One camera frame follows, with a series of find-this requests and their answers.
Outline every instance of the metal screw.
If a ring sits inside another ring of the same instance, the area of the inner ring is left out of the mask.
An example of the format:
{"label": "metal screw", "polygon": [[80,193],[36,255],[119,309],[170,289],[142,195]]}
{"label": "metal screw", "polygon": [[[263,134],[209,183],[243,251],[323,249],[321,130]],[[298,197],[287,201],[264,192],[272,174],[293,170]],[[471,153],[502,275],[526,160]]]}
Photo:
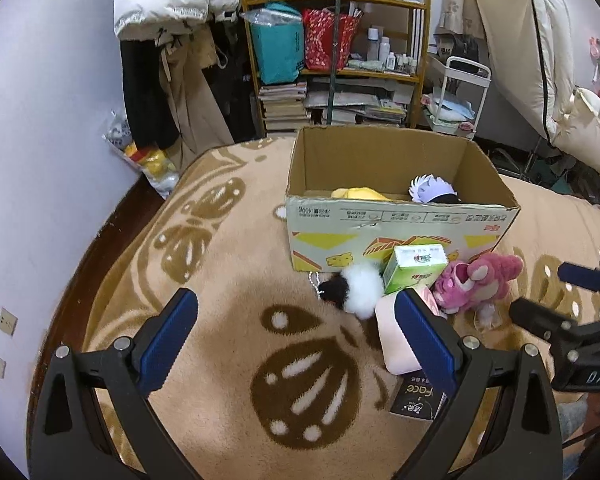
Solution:
{"label": "metal screw", "polygon": [[478,341],[478,338],[472,335],[468,335],[467,337],[462,339],[462,344],[466,346],[469,350],[475,350],[476,348],[478,348],[478,346],[480,346],[480,341]]}
{"label": "metal screw", "polygon": [[525,345],[525,352],[531,357],[536,357],[538,355],[538,347],[536,345],[532,345],[531,343],[527,343]]}
{"label": "metal screw", "polygon": [[69,355],[69,347],[67,345],[59,346],[56,349],[56,357],[63,359]]}
{"label": "metal screw", "polygon": [[126,336],[119,337],[113,342],[113,348],[115,348],[116,350],[126,350],[130,346],[131,339]]}

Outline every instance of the open cardboard box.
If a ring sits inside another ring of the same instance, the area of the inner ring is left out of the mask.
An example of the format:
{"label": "open cardboard box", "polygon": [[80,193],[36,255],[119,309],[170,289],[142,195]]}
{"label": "open cardboard box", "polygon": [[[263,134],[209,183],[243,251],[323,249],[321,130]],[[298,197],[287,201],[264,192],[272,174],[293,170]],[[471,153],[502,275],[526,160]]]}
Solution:
{"label": "open cardboard box", "polygon": [[[423,174],[451,183],[459,205],[410,201]],[[331,198],[370,187],[391,200]],[[398,245],[440,243],[450,261],[491,251],[520,211],[477,144],[462,137],[382,126],[305,126],[296,138],[286,222],[295,270],[340,270],[369,260],[384,268]]]}

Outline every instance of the red patterned gift bag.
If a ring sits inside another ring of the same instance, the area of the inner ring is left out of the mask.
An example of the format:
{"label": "red patterned gift bag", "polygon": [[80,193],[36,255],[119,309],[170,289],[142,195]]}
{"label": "red patterned gift bag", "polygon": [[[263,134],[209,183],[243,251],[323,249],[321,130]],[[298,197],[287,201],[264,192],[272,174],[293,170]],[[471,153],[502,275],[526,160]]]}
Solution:
{"label": "red patterned gift bag", "polygon": [[[331,41],[333,40],[333,11],[329,9],[305,9],[302,12],[304,22],[304,65],[309,70],[331,69]],[[340,15],[340,55],[338,70],[343,69],[349,59],[351,41],[356,35],[359,16]]]}

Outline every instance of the bookshelf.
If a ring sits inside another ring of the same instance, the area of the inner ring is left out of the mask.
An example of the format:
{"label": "bookshelf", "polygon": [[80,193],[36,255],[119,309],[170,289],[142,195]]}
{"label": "bookshelf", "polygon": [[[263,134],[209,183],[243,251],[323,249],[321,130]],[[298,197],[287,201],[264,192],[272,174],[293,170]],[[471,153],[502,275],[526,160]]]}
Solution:
{"label": "bookshelf", "polygon": [[[335,0],[240,0],[240,5],[243,10],[253,9],[254,7],[262,6],[267,2],[289,2],[294,3],[296,7],[301,7],[302,4],[307,6],[315,6],[316,3],[320,4],[324,2],[324,6],[332,6]],[[355,78],[369,77],[369,78],[381,78],[381,79],[394,79],[401,83],[413,84],[414,92],[411,99],[411,105],[409,106],[408,114],[408,125],[411,128],[415,128],[418,123],[418,116],[420,113],[420,99],[422,97],[422,88],[424,85],[424,78],[427,64],[427,47],[429,43],[429,19],[430,19],[430,6],[431,0],[424,0],[424,3],[420,4],[417,2],[406,2],[403,0],[342,0],[343,2],[356,1],[371,4],[380,4],[393,7],[401,7],[407,10],[406,20],[402,32],[400,33],[401,38],[406,40],[407,52],[406,54],[411,57],[415,57],[418,60],[418,69],[415,75],[405,75],[400,73],[392,72],[370,72],[366,70],[353,70],[344,68],[338,70],[338,76],[350,76]],[[253,74],[253,89],[255,95],[260,92],[260,80],[258,78],[258,64],[256,62],[255,53],[253,50],[253,42],[251,41],[251,27],[249,22],[244,20],[244,27],[246,28],[247,45],[249,49],[249,58],[251,62],[251,73]],[[316,71],[304,69],[301,71],[301,75],[304,76],[325,76],[329,75],[328,71]],[[260,119],[260,125],[262,131],[265,132],[266,128],[264,125],[264,113],[262,110],[262,104],[260,101],[258,104],[258,117]]]}

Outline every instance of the black box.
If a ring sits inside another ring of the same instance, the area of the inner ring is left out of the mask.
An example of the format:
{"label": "black box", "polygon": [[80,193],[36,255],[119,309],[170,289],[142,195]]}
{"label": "black box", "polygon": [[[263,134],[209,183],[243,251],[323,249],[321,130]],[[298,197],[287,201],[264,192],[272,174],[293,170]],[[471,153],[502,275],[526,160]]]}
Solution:
{"label": "black box", "polygon": [[433,420],[446,401],[444,392],[433,389],[422,370],[404,374],[398,394],[391,406],[395,415]]}

